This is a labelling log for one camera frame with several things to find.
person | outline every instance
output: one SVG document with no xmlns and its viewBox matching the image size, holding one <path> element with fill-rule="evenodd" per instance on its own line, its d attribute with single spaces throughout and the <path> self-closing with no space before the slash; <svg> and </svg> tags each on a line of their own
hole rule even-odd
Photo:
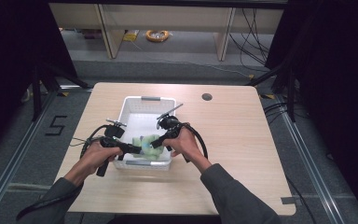
<svg viewBox="0 0 358 224">
<path fill-rule="evenodd" d="M 211 164 L 202 155 L 194 134 L 188 129 L 182 128 L 177 138 L 164 140 L 163 146 L 171 146 L 174 149 L 173 156 L 183 154 L 198 168 L 201 173 L 200 180 L 212 195 L 221 223 L 281 223 L 278 215 L 269 206 L 235 180 L 220 164 Z M 115 156 L 121 154 L 118 147 L 102 147 L 98 141 L 93 142 L 84 156 L 64 177 L 54 183 L 38 204 L 60 198 L 62 195 L 70 196 L 58 203 L 31 209 L 18 223 L 62 223 L 87 176 L 94 174 L 106 158 L 112 161 Z"/>
</svg>

gray sleeve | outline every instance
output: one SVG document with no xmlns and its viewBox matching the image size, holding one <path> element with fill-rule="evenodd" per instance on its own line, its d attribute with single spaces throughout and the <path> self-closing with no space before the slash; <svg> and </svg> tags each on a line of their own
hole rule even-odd
<svg viewBox="0 0 358 224">
<path fill-rule="evenodd" d="M 214 164 L 201 181 L 211 193 L 222 223 L 281 223 L 278 215 L 220 164 Z"/>
<path fill-rule="evenodd" d="M 46 201 L 54 200 L 60 198 L 64 195 L 67 195 L 71 192 L 77 192 L 72 197 L 58 203 L 48 205 L 46 207 L 39 208 L 34 210 L 24 217 L 22 217 L 17 223 L 18 224 L 30 224 L 30 223 L 63 223 L 63 218 L 68 211 L 69 207 L 77 198 L 77 195 L 80 193 L 83 185 L 76 187 L 72 182 L 66 180 L 65 178 L 60 178 L 54 183 L 51 189 L 43 196 L 43 198 L 36 203 L 41 204 Z"/>
</svg>

hand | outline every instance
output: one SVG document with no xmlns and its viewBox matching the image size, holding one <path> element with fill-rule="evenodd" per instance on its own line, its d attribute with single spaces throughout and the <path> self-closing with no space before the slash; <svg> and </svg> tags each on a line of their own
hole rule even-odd
<svg viewBox="0 0 358 224">
<path fill-rule="evenodd" d="M 94 141 L 64 178 L 79 186 L 87 176 L 94 174 L 106 159 L 112 161 L 115 156 L 122 154 L 119 147 L 102 147 L 99 141 Z"/>
<path fill-rule="evenodd" d="M 174 149 L 171 154 L 173 157 L 182 153 L 196 165 L 201 173 L 211 166 L 208 159 L 201 154 L 194 134 L 186 127 L 182 127 L 177 138 L 165 139 L 162 145 L 165 147 L 170 146 Z"/>
</svg>

wooden table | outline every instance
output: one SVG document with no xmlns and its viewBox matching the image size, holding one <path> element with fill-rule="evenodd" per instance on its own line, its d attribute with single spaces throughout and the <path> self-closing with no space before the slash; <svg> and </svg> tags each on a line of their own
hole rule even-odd
<svg viewBox="0 0 358 224">
<path fill-rule="evenodd" d="M 213 99 L 205 101 L 202 94 Z M 172 97 L 184 105 L 176 111 L 200 133 L 212 163 L 234 178 L 281 216 L 295 213 L 292 197 L 257 92 L 253 87 L 98 83 L 74 137 L 86 139 L 105 119 L 118 119 L 126 96 Z M 57 179 L 78 161 L 82 146 L 69 147 Z M 105 177 L 90 175 L 71 212 L 116 214 L 217 214 L 200 173 L 183 157 L 169 171 L 118 170 L 111 163 Z"/>
</svg>

gray floor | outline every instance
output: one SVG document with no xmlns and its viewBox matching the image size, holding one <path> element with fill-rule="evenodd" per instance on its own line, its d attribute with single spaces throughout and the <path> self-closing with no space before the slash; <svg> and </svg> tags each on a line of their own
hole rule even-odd
<svg viewBox="0 0 358 224">
<path fill-rule="evenodd" d="M 107 59 L 101 39 L 85 40 L 82 34 L 73 31 L 64 31 L 62 36 L 79 77 L 90 84 L 98 81 L 114 81 L 243 85 L 249 81 L 250 75 L 258 77 L 263 74 L 241 66 L 239 51 L 232 41 L 228 44 L 225 61 L 218 62 L 213 34 L 172 32 L 172 36 L 166 42 L 156 44 L 146 41 L 144 33 L 141 31 L 135 45 L 123 42 L 114 60 Z M 260 39 L 265 46 L 269 46 L 272 37 L 261 35 Z M 242 37 L 236 34 L 234 38 L 240 41 Z M 261 58 L 258 50 L 251 47 L 249 50 Z M 250 58 L 243 57 L 242 61 L 252 68 L 266 70 Z M 272 81 L 273 78 L 260 84 L 257 87 L 259 93 L 270 93 L 269 86 Z M 70 84 L 65 80 L 61 80 L 61 83 Z M 0 202 L 0 223 L 14 223 L 16 214 L 23 207 L 34 202 L 53 184 L 89 96 L 90 92 L 80 91 L 70 92 L 66 97 L 55 97 Z M 276 104 L 277 101 L 261 99 L 261 103 L 266 107 Z M 272 114 L 277 111 L 268 113 L 267 119 L 270 122 L 283 170 L 305 198 L 317 223 L 330 223 L 293 138 L 286 128 L 283 116 Z M 16 118 L 7 125 L 7 132 L 0 144 L 0 176 L 31 124 L 32 101 L 24 103 L 16 113 Z M 49 127 L 55 116 L 67 116 L 66 119 L 59 120 L 59 123 L 65 126 L 62 134 L 46 136 L 46 133 L 57 131 Z M 327 149 L 302 105 L 296 105 L 296 125 L 345 223 L 358 223 L 358 202 L 334 162 L 326 158 Z M 291 190 L 298 199 L 298 194 L 293 188 Z M 300 203 L 296 209 L 295 215 L 282 217 L 282 222 L 312 223 L 303 203 Z M 113 217 L 113 214 L 69 213 L 66 223 L 106 223 Z"/>
</svg>

